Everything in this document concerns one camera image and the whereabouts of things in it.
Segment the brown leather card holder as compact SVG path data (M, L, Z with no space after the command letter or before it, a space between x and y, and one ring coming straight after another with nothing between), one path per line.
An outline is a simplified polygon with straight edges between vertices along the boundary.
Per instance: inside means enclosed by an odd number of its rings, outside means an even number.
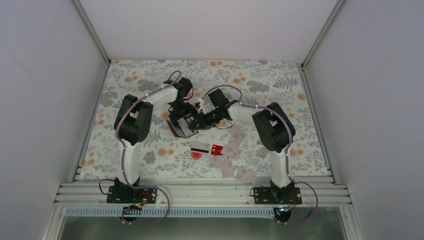
M188 139L199 133L198 130L189 129L189 121L187 119L181 118L177 121L171 121L170 119L166 120L169 129L176 138Z

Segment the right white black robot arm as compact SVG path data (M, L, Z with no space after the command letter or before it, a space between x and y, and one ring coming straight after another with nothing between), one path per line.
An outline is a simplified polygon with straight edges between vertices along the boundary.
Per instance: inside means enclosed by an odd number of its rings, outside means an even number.
M261 106L240 100L230 101L220 89L212 91L208 96L214 109L205 112L199 100L194 105L193 119L188 122L189 129L206 130L224 119L252 122L262 145L271 152L271 198L278 204L284 203L295 189L295 181L289 173L289 149L296 130L280 105L276 102Z

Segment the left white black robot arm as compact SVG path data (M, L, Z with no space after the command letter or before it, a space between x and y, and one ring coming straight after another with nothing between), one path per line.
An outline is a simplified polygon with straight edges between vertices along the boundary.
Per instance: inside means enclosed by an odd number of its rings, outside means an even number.
M122 185L119 196L124 201L131 203L139 197L137 165L141 143L149 135L154 111L169 106L166 122L174 136L186 139L197 133L189 129L191 115L197 111L186 97L193 89L191 81L182 77L174 81L168 79L144 96L128 94L124 97L114 123L115 136L123 145L121 174L117 180Z

